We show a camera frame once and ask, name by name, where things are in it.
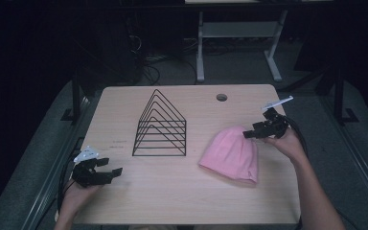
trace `wooden table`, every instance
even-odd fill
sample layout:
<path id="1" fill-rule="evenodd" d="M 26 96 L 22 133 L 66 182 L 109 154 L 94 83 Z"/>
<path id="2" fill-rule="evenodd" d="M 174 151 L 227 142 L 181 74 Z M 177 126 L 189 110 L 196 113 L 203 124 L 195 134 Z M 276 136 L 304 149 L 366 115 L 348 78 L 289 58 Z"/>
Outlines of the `wooden table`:
<path id="1" fill-rule="evenodd" d="M 132 156 L 139 118 L 154 89 L 187 121 L 186 156 Z M 217 100 L 225 94 L 227 101 Z M 197 164 L 226 127 L 264 121 L 261 107 L 277 101 L 271 85 L 109 87 L 83 146 L 109 157 L 97 172 L 123 167 L 120 177 L 95 196 L 76 218 L 94 224 L 295 223 L 300 215 L 297 181 L 289 160 L 256 141 L 259 181 L 252 186 L 207 172 Z M 279 113 L 284 113 L 277 106 Z"/>

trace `triangular wire organizer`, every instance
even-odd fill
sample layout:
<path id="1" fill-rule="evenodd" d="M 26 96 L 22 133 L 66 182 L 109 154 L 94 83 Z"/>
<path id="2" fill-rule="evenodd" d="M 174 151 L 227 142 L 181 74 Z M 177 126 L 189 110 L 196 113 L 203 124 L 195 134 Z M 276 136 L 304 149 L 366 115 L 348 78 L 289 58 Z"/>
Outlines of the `triangular wire organizer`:
<path id="1" fill-rule="evenodd" d="M 158 90 L 139 119 L 132 156 L 185 156 L 187 121 Z"/>

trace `floor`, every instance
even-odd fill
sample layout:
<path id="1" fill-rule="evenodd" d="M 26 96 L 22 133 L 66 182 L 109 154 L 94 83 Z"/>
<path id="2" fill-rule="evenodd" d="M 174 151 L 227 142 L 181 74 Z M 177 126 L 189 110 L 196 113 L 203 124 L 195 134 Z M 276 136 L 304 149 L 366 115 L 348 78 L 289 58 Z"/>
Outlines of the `floor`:
<path id="1" fill-rule="evenodd" d="M 275 55 L 283 81 L 272 79 L 263 51 L 270 40 L 230 40 L 221 44 L 225 52 L 207 53 L 204 57 L 205 82 L 203 84 L 272 84 L 285 87 L 306 76 L 307 72 L 294 71 L 301 44 L 280 43 Z M 181 59 L 165 58 L 150 63 L 137 85 L 186 85 L 194 84 L 196 54 L 189 53 Z M 157 71 L 160 78 L 157 82 Z M 294 100 L 284 104 L 286 114 L 299 124 L 309 147 L 310 161 L 334 206 L 346 217 L 347 229 L 368 229 L 368 183 L 355 157 L 361 156 L 368 166 L 368 109 L 360 94 L 345 82 L 344 105 L 351 108 L 359 119 L 358 123 L 341 126 L 332 116 L 333 93 L 319 97 L 314 93 L 318 80 L 287 93 Z M 85 101 L 82 115 L 75 125 L 61 118 L 66 109 L 72 107 L 71 83 L 64 85 L 51 108 L 31 140 L 11 181 L 0 197 L 0 230 L 5 229 L 53 229 L 55 224 L 58 172 L 63 157 L 60 152 L 73 151 L 79 138 L 85 135 L 101 89 Z M 75 225 L 73 229 L 127 229 L 127 226 Z M 294 225 L 257 225 L 251 229 L 294 229 Z"/>

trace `person's right hand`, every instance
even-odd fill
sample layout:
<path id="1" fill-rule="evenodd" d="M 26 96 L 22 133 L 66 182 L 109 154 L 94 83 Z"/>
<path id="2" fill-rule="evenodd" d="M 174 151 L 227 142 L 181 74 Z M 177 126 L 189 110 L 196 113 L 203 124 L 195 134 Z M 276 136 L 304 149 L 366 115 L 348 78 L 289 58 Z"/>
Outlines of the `person's right hand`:
<path id="1" fill-rule="evenodd" d="M 292 128 L 288 128 L 281 138 L 266 137 L 265 143 L 273 145 L 278 151 L 287 156 L 291 162 L 306 157 L 301 142 Z"/>

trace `dark background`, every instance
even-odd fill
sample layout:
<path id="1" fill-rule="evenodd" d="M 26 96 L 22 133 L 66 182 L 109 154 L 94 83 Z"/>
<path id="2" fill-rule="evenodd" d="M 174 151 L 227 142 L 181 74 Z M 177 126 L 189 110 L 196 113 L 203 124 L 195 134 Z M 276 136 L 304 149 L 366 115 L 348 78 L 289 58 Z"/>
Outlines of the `dark background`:
<path id="1" fill-rule="evenodd" d="M 74 6 L 81 2 L 71 1 Z M 194 11 L 140 11 L 136 21 L 127 20 L 131 14 L 69 8 L 58 1 L 0 1 L 0 194 L 51 102 L 76 73 L 85 94 L 107 85 L 133 85 L 145 54 L 131 54 L 128 35 L 140 35 L 149 51 L 175 55 L 183 37 L 196 37 Z M 265 11 L 257 15 L 270 16 Z M 224 12 L 213 19 L 223 17 L 250 15 Z M 291 11 L 282 39 L 296 37 L 305 41 L 297 69 L 332 65 L 321 89 L 327 92 L 335 69 L 343 66 L 345 79 L 368 105 L 368 1 L 359 7 Z"/>

